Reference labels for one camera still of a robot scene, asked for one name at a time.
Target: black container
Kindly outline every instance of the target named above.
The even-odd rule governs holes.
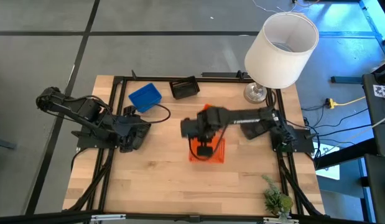
[[[194,76],[182,78],[169,83],[173,97],[176,100],[196,95],[199,92],[198,82]]]

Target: orange basket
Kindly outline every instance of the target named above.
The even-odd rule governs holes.
[[[206,110],[209,107],[211,107],[211,105],[205,105],[203,110]],[[208,147],[211,147],[213,150],[215,150],[222,132],[223,130],[217,131],[215,136],[211,140],[211,142],[208,142],[206,145]],[[190,162],[208,162],[208,163],[221,163],[221,164],[224,163],[224,158],[225,158],[225,139],[224,138],[221,139],[220,144],[218,145],[217,151],[210,158],[207,158],[206,156],[198,156],[198,146],[201,145],[201,142],[198,141],[197,138],[191,139],[189,141],[190,141],[189,142],[189,145],[190,145],[189,161]]]

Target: green plant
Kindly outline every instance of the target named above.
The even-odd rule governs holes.
[[[262,178],[269,185],[269,189],[264,191],[266,210],[275,216],[279,216],[282,223],[287,222],[287,219],[290,218],[290,209],[293,206],[292,198],[281,193],[271,178],[266,175],[263,175]]]

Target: yellow cable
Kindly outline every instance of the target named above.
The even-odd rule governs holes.
[[[365,99],[365,96],[362,96],[361,98],[358,98],[358,99],[356,99],[356,100],[353,100],[353,101],[350,101],[350,102],[347,102],[347,103],[336,103],[336,102],[333,102],[333,104],[334,104],[335,106],[345,106],[345,105],[348,105],[348,104],[350,104],[350,103],[355,103],[355,102],[357,102],[357,101],[359,101],[359,100],[362,100],[362,99]]]

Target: blue basket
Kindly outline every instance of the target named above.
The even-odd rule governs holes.
[[[143,113],[155,106],[155,104],[160,103],[162,95],[157,91],[154,84],[150,83],[134,93],[131,93],[129,99],[137,108],[137,111]]]

